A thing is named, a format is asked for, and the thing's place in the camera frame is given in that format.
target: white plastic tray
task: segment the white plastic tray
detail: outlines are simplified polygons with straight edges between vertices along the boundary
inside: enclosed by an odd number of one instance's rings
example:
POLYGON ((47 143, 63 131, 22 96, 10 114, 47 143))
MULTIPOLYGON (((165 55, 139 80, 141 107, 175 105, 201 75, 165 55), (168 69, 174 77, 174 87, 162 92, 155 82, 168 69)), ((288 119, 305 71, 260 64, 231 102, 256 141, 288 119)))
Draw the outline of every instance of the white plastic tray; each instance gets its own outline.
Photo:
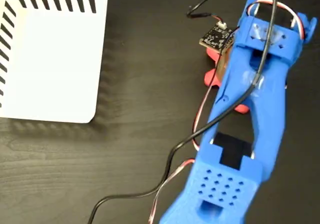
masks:
POLYGON ((94 117, 107 1, 0 0, 0 117, 94 117))

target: connector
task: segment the connector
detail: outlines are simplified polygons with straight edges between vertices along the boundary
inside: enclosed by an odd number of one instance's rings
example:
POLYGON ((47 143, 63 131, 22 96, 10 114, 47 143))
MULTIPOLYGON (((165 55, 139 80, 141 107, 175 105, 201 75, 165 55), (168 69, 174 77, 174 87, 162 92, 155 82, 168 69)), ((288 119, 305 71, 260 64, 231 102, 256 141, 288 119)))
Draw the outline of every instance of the connector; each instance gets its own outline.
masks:
POLYGON ((223 30, 226 30, 226 28, 227 28, 226 23, 222 23, 221 21, 219 21, 217 23, 217 25, 218 25, 219 28, 221 28, 223 30))

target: blue 3d printed part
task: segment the blue 3d printed part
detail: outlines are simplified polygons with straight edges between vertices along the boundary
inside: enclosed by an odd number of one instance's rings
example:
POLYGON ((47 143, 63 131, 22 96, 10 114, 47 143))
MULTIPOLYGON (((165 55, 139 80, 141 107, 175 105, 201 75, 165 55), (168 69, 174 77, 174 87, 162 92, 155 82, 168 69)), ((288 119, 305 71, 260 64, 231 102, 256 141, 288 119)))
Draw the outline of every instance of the blue 3d printed part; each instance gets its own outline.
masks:
MULTIPOLYGON (((250 86, 261 59, 269 23, 247 16, 247 0, 228 68, 209 116, 213 120, 250 86)), ((254 130, 254 159, 242 156, 239 168, 222 164, 223 148, 216 145, 218 124, 205 132, 187 184, 160 224, 243 224, 246 212, 261 183, 275 165, 285 129, 285 85, 288 70, 310 41, 317 19, 310 22, 298 13, 305 28, 301 40, 298 27, 275 25, 265 68, 258 86, 245 100, 254 130)))

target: black circuit board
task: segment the black circuit board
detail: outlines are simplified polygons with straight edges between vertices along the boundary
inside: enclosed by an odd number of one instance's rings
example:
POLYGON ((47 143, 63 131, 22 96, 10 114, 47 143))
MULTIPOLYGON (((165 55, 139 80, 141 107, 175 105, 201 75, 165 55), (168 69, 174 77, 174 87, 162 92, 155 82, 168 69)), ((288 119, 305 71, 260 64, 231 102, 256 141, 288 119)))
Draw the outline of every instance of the black circuit board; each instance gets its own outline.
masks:
POLYGON ((233 30, 228 27, 223 30, 216 24, 208 33, 205 34, 205 36, 200 39, 199 44, 207 48, 215 49, 217 52, 221 53, 234 43, 234 38, 231 37, 225 45, 225 48, 221 50, 225 40, 229 37, 232 31, 233 30))

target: table surface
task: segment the table surface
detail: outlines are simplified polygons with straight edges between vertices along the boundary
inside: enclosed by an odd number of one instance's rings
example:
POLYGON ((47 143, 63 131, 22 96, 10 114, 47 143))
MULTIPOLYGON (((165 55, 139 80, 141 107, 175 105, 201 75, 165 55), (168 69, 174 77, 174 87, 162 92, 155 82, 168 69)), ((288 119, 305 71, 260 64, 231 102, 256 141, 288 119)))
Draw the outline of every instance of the table surface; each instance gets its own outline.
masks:
MULTIPOLYGON (((144 191, 160 179, 170 148, 191 131, 213 62, 199 38, 211 18, 185 18, 198 0, 109 0, 97 112, 89 124, 0 120, 0 219, 6 224, 86 224, 102 196, 144 191)), ((234 26, 246 0, 203 8, 234 26)), ((281 0, 310 17, 319 0, 281 0)), ((288 75, 286 131, 272 178, 247 224, 316 223, 320 209, 319 29, 288 75)), ((216 94, 204 110, 202 123, 216 94)), ((250 115, 232 113, 219 130, 252 141, 250 115)), ((173 165, 193 157, 188 145, 173 165)), ((182 190, 177 177, 156 220, 182 190)), ((152 197, 110 201, 94 224, 147 223, 152 197)))

